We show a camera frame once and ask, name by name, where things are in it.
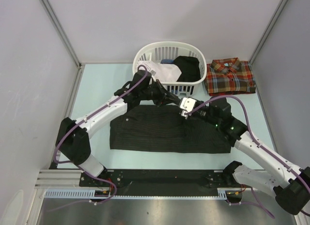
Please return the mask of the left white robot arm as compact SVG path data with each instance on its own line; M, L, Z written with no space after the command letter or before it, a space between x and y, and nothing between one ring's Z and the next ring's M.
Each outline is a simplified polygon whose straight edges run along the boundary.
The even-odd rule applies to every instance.
M106 168L92 154L90 139L113 119L138 106L141 101L151 100L157 106L179 105L178 96L168 92L151 73L138 70L131 81L126 82L105 104L76 120L62 120L55 151L67 157L69 163L90 175L96 186L106 183Z

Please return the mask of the dark striped long sleeve shirt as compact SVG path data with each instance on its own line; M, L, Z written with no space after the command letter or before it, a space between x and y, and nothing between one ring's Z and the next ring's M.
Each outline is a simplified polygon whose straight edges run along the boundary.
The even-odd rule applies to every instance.
M174 105L139 105L110 123L111 149L144 152L230 153L231 145L212 125L184 119Z

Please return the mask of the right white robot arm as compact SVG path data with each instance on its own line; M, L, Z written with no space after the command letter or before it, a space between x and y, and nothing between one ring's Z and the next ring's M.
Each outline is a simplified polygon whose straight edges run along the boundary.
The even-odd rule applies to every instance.
M248 168L237 161L226 167L224 183L234 187L245 184L273 197L278 205L292 215L305 214L304 207L310 201L310 169L288 161L279 153L267 147L256 137L249 121L242 122L231 112L227 96L214 97L206 102L186 99L181 108L183 115L197 116L222 134L231 147L243 152L265 172Z

